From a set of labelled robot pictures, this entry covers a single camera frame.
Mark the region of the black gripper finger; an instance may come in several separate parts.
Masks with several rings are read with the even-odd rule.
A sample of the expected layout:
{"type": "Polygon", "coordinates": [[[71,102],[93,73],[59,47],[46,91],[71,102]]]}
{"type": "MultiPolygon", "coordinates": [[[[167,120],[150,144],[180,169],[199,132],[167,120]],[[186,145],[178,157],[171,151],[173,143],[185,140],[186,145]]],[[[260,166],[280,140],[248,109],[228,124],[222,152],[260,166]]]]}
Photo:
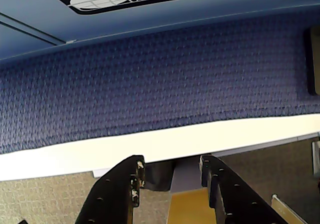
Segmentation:
{"type": "Polygon", "coordinates": [[[132,155],[112,167],[92,186],[78,214],[78,224],[131,224],[145,186],[145,159],[132,155]]]}
{"type": "Polygon", "coordinates": [[[276,194],[266,202],[218,157],[201,155],[201,185],[208,190],[208,205],[217,224],[305,224],[276,194]]]}

